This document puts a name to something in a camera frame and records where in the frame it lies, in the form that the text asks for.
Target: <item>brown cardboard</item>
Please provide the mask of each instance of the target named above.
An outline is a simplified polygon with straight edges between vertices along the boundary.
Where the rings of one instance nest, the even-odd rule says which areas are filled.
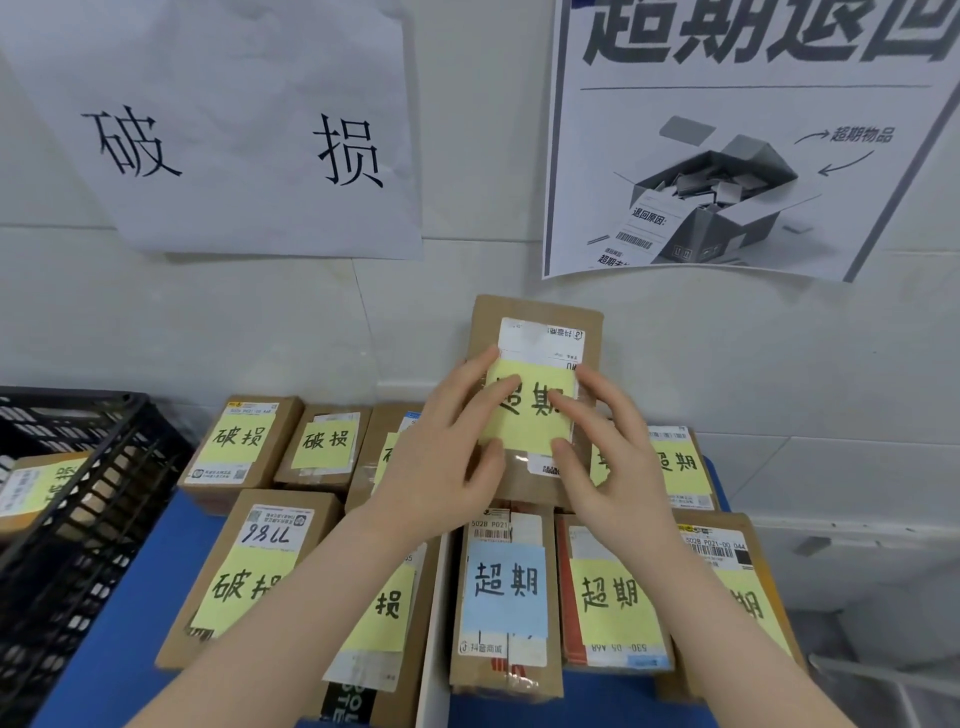
[[[507,299],[500,296],[477,296],[470,323],[468,357],[474,357],[490,344],[497,343],[500,336],[500,322],[504,317],[582,330],[586,334],[584,363],[594,369],[600,368],[600,344],[603,337],[604,318],[602,313],[587,308]],[[479,388],[485,384],[486,381],[481,382],[475,391],[479,391]],[[596,398],[587,391],[586,387],[580,388],[578,399],[590,407],[596,404]],[[573,428],[573,448],[584,464],[584,468],[589,471],[590,440],[578,425]],[[570,501],[560,479],[529,473],[527,453],[518,450],[507,450],[507,470],[500,481],[496,497],[571,510]]]
[[[410,617],[396,690],[375,691],[322,682],[304,710],[304,716],[367,724],[373,728],[414,728],[439,555],[440,539],[433,539],[427,543],[423,558],[423,571]]]
[[[343,506],[330,493],[307,493],[302,491],[272,491],[247,489],[237,496],[227,522],[220,530],[216,543],[204,561],[200,574],[180,607],[167,639],[156,656],[156,666],[160,669],[184,669],[204,651],[208,638],[194,632],[191,634],[190,622],[204,600],[210,582],[217,577],[217,570],[233,546],[233,542],[243,527],[250,509],[256,504],[287,506],[291,508],[312,508],[313,520],[307,528],[303,546],[297,556],[301,562],[308,553],[328,534],[343,515]]]
[[[364,436],[367,434],[367,425],[370,423],[371,409],[369,407],[340,407],[330,404],[307,404],[303,408],[303,414],[300,416],[300,422],[294,430],[287,450],[283,453],[283,459],[274,475],[274,483],[282,483],[283,487],[291,490],[310,490],[320,491],[322,493],[335,493],[343,500],[347,497],[347,491],[350,487],[350,481],[353,478],[353,470],[349,473],[329,473],[326,475],[315,475],[307,468],[294,470],[293,461],[300,447],[300,440],[303,438],[303,431],[313,418],[318,415],[332,415],[340,412],[359,412],[360,422],[357,424],[355,456],[353,460],[354,468],[360,460],[360,450],[363,447]]]
[[[580,631],[580,617],[577,613],[576,585],[573,583],[573,574],[570,570],[570,526],[584,525],[576,516],[558,514],[557,522],[557,565],[560,578],[560,624],[563,632],[564,663],[579,670],[601,672],[605,674],[649,675],[655,672],[669,672],[673,669],[673,644],[666,628],[660,624],[663,635],[663,646],[666,649],[670,667],[603,667],[591,666],[588,663],[587,646]]]
[[[759,538],[756,536],[753,525],[742,513],[711,513],[709,511],[682,511],[673,512],[674,521],[685,525],[699,525],[706,528],[726,528],[731,531],[740,531],[743,534],[743,540],[747,544],[747,550],[750,551],[751,562],[756,571],[756,577],[763,587],[763,591],[770,599],[770,605],[777,616],[777,622],[787,644],[790,645],[790,651],[793,659],[800,668],[807,672],[806,660],[804,654],[797,644],[794,637],[793,628],[790,626],[790,620],[787,618],[786,610],[783,608],[783,602],[780,601],[780,595],[777,592],[777,585],[774,582],[773,573],[770,572],[770,566],[763,557],[763,550],[760,548]],[[657,675],[657,698],[670,702],[681,703],[699,703],[703,702],[703,690],[700,687],[696,677],[687,669],[684,662],[683,653],[676,648],[677,669],[674,672],[668,672],[663,675]]]
[[[467,579],[467,534],[460,555],[457,578],[456,619],[453,625],[453,649],[450,656],[450,686],[455,693],[489,694],[530,702],[544,702],[564,696],[564,673],[560,647],[560,603],[557,591],[557,549],[553,508],[543,505],[511,503],[512,512],[540,516],[543,547],[546,551],[547,664],[546,667],[508,666],[503,658],[461,655],[460,617]]]
[[[370,500],[373,494],[373,476],[376,475],[376,465],[387,435],[399,431],[400,423],[407,412],[420,413],[422,409],[422,402],[387,402],[373,408],[370,424],[367,425],[367,436],[357,456],[357,465],[353,469],[353,479],[347,494],[348,513]]]
[[[293,434],[300,415],[303,413],[303,402],[297,397],[263,397],[259,395],[233,395],[230,401],[250,402],[279,402],[276,409],[274,423],[264,440],[263,449],[253,463],[242,483],[236,485],[218,485],[216,483],[187,483],[185,480],[194,472],[194,464],[206,441],[216,434],[216,421],[204,436],[203,441],[190,458],[190,464],[180,476],[180,488],[205,512],[211,516],[225,516],[230,512],[237,497],[250,488],[270,488],[274,483],[274,473],[280,464],[280,458],[286,451],[287,443]]]

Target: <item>package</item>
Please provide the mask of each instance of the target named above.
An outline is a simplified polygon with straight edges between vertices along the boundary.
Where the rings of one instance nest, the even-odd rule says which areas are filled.
[[[401,566],[413,570],[413,594],[402,651],[354,650],[345,646],[334,658],[304,716],[374,728],[414,728],[439,553],[440,539],[433,539],[415,549]],[[390,589],[388,582],[381,595],[385,596]]]
[[[556,522],[564,662],[631,675],[672,670],[670,637],[634,578],[576,516]]]
[[[241,492],[156,656],[156,666],[189,666],[207,642],[293,570],[342,515],[343,506],[330,493]]]
[[[481,443],[502,437],[507,469],[496,492],[504,500],[551,505],[570,510],[560,473],[550,456],[550,440],[571,440],[584,467],[589,467],[586,433],[550,406],[549,389],[560,389],[589,406],[596,399],[579,387],[573,368],[585,362],[600,366],[603,314],[585,308],[477,296],[473,305],[467,356],[490,344],[500,347],[500,360],[487,380],[520,374],[520,389],[493,413]]]
[[[716,488],[692,429],[683,425],[650,425],[650,442],[660,459],[670,505],[691,510],[719,510]],[[609,473],[607,460],[594,445],[590,479],[594,485],[600,485]]]
[[[420,418],[422,402],[388,402],[378,404],[370,415],[353,480],[347,495],[347,512],[370,500],[387,470],[399,433]]]
[[[627,175],[636,183],[609,241],[624,254],[616,257],[638,263],[659,253],[673,262],[706,263],[732,256],[766,239],[783,210],[820,193],[766,141],[727,133],[728,143],[716,150],[674,135],[689,124],[696,122],[670,119],[660,136],[675,141],[661,144]]]
[[[345,498],[367,434],[370,412],[369,407],[307,404],[274,475],[274,483]]]
[[[300,415],[296,397],[234,395],[206,433],[180,487],[211,516],[225,516],[249,488],[269,488]]]
[[[563,697],[553,508],[498,504],[464,527],[450,686],[530,702]]]
[[[806,660],[777,594],[773,574],[763,558],[753,525],[743,514],[676,510],[674,519],[687,544],[730,589],[731,595],[806,672]],[[657,676],[657,697],[671,702],[699,702],[703,691],[677,650],[677,668]]]

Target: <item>white label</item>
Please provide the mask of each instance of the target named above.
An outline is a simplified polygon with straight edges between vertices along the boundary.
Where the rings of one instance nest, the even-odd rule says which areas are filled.
[[[739,531],[731,531],[727,528],[685,526],[681,529],[681,535],[687,545],[715,569],[732,571],[754,569],[750,563],[747,542]]]
[[[247,479],[247,473],[253,463],[201,463],[190,471],[184,483],[217,483],[218,485],[240,485]]]
[[[278,401],[240,401],[228,402],[225,415],[273,415],[280,407]]]
[[[509,530],[504,538],[502,526],[506,523],[509,524]],[[488,529],[491,524],[501,527]],[[488,536],[489,530],[500,533]],[[469,548],[469,540],[472,538],[543,546],[543,519],[536,514],[511,513],[505,508],[491,508],[484,511],[481,519],[470,523],[464,548]],[[535,637],[461,630],[457,652],[465,657],[502,657],[510,665],[546,667],[546,640]]]
[[[670,496],[671,508],[688,508],[691,511],[712,511],[713,498],[710,496]]]
[[[615,266],[617,262],[609,263],[613,258],[625,265],[649,265],[695,209],[697,206],[686,200],[646,190],[631,205],[610,239],[604,241],[605,251],[597,262]]]
[[[690,430],[683,425],[653,425],[650,427],[650,439],[672,442],[692,440]]]
[[[300,553],[311,521],[312,508],[257,503],[251,507],[233,545]]]
[[[527,473],[533,475],[546,475],[547,477],[560,477],[560,468],[549,455],[539,455],[535,452],[527,453]]]
[[[300,468],[301,475],[319,476],[319,475],[341,475],[343,473],[353,472],[353,463],[357,455],[357,440],[360,439],[360,413],[359,412],[334,412],[329,415],[317,415],[313,418],[315,423],[327,422],[356,422],[357,431],[353,435],[353,445],[350,446],[350,458],[343,468]]]
[[[10,474],[3,490],[0,490],[0,516],[14,516],[22,512],[24,501],[42,472],[43,468],[23,468]]]
[[[404,561],[416,571],[414,590],[410,597],[411,609],[407,620],[407,632],[413,619],[414,606],[417,604],[417,590],[420,588],[420,575],[423,572],[423,559],[426,557],[426,544],[420,544]],[[324,680],[331,683],[355,685],[375,691],[394,692],[400,679],[403,665],[403,652],[370,652],[366,650],[342,649],[333,658]]]
[[[573,369],[584,360],[587,335],[578,328],[504,318],[497,346],[501,358]]]

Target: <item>barcode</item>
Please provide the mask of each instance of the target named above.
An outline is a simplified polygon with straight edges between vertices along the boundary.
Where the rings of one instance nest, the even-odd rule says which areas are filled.
[[[654,244],[649,240],[644,240],[642,237],[637,237],[636,235],[630,235],[628,232],[618,232],[616,239],[623,240],[623,242],[630,243],[631,245],[636,245],[647,251],[654,247]]]
[[[709,544],[690,544],[694,551],[701,556],[713,556],[722,559],[726,556],[728,559],[733,557],[733,549],[729,546],[711,546]]]

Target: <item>black plastic crate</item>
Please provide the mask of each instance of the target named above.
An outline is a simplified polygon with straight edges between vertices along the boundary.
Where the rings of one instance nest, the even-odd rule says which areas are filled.
[[[0,553],[4,728],[29,725],[192,453],[146,395],[0,387],[0,456],[84,450],[93,454]]]

